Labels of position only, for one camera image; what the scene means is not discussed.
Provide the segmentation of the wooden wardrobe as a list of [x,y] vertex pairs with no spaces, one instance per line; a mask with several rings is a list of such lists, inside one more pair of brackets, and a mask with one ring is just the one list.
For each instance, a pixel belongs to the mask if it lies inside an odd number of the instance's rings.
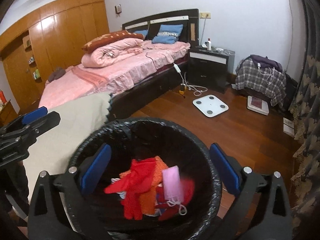
[[108,32],[104,0],[55,0],[10,26],[1,35],[1,60],[17,111],[35,105],[49,75],[79,64],[82,46]]

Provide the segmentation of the orange knitted cloth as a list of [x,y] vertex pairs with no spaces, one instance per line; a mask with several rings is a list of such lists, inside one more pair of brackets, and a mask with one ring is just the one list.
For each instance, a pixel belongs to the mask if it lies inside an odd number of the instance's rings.
[[156,187],[162,182],[162,170],[167,168],[159,156],[133,159],[130,169],[119,175],[126,192],[121,202],[126,219],[141,220],[143,215],[156,213]]

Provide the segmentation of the black bed headboard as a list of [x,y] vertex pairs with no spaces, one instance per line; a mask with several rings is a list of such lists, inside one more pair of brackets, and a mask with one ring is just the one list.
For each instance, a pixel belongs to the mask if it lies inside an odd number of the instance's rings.
[[138,30],[147,30],[146,40],[152,40],[159,32],[161,25],[183,25],[179,41],[189,42],[192,47],[199,45],[199,10],[184,9],[163,12],[146,16],[122,24],[122,29],[133,33]]

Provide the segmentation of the wooden sideboard cabinet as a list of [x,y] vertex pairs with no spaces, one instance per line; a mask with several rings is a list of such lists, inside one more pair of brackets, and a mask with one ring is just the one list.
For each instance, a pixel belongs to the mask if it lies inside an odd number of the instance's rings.
[[18,114],[14,110],[11,101],[9,100],[6,104],[3,105],[0,113],[0,124],[1,127],[7,125],[11,121],[15,120],[18,117]]

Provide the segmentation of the black white nightstand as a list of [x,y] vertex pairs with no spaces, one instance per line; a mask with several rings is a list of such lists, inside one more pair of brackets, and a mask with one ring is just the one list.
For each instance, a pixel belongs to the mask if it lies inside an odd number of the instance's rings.
[[201,46],[189,50],[187,80],[192,85],[199,85],[219,93],[224,93],[227,76],[234,68],[235,52],[226,50],[206,50]]

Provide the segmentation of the bed with pink sheet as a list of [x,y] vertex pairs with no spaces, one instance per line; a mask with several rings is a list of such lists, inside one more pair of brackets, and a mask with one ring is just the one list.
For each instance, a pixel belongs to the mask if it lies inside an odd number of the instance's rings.
[[171,67],[185,58],[190,43],[177,41],[174,44],[152,44],[144,41],[143,52],[104,68],[85,68],[81,63],[70,66],[66,74],[46,83],[39,106],[52,109],[69,101],[94,93],[108,92],[119,95],[135,85]]

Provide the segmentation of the white box on floor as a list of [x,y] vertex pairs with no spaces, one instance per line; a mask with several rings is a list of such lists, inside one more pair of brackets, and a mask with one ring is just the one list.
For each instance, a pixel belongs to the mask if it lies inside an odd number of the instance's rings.
[[254,96],[247,97],[247,109],[265,116],[269,115],[268,103]]

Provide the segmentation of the wall power socket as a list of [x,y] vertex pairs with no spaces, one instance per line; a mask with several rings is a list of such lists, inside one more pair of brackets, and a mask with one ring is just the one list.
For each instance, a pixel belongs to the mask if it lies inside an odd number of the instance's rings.
[[200,12],[199,18],[201,18],[201,19],[211,19],[211,13],[210,12]]

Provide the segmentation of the dark purple garment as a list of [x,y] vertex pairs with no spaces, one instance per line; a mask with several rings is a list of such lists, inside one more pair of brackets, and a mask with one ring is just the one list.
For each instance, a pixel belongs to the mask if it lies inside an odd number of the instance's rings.
[[250,55],[250,58],[252,59],[253,63],[260,68],[274,68],[278,72],[282,72],[283,68],[280,63],[277,61],[273,61],[267,57],[262,57],[259,55]]

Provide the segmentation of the red cloth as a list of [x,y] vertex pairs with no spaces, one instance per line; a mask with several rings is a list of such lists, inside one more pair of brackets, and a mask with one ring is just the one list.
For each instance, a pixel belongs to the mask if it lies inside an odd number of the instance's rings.
[[133,159],[130,169],[104,188],[105,194],[122,195],[124,218],[129,220],[157,216],[164,221],[185,216],[194,191],[194,181],[182,178],[177,165],[169,167],[159,156]]

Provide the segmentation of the pink face mask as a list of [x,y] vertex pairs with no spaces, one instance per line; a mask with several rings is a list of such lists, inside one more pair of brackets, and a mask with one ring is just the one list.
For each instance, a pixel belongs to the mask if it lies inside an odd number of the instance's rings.
[[164,199],[169,207],[178,207],[179,215],[186,215],[187,208],[183,205],[184,193],[178,166],[162,170]]

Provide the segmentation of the brown patterned blanket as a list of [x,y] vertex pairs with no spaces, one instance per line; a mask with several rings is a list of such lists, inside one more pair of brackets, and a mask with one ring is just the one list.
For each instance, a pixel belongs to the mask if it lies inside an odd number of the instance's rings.
[[123,40],[125,38],[138,38],[143,40],[144,35],[143,34],[137,34],[137,33],[131,33],[127,30],[120,30],[115,31],[112,33],[104,34],[99,37],[94,38],[93,40],[87,42],[85,45],[82,46],[82,50],[84,53],[92,53],[94,50],[96,50],[99,47],[111,44],[113,42]]

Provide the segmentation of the beige table cloth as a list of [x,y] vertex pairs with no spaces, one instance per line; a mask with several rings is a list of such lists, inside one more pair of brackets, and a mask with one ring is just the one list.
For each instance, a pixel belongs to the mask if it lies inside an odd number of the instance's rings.
[[32,197],[41,171],[65,173],[78,146],[106,122],[110,99],[107,92],[95,93],[49,110],[59,113],[61,120],[58,126],[37,138],[29,147],[29,157],[23,161],[28,177],[28,199]]

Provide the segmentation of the black lined trash bin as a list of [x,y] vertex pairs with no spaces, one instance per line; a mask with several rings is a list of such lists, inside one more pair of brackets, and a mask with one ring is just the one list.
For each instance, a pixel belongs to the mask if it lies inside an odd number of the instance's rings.
[[69,167],[110,239],[208,239],[221,181],[208,147],[163,119],[112,121],[89,135]]

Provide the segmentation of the folded pink quilt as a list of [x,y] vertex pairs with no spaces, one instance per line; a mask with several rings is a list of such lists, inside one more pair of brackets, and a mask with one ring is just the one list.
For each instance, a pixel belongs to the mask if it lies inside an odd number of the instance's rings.
[[102,46],[90,54],[85,54],[81,59],[81,64],[85,68],[104,68],[128,57],[135,56],[143,52],[143,40],[140,38],[125,38]]

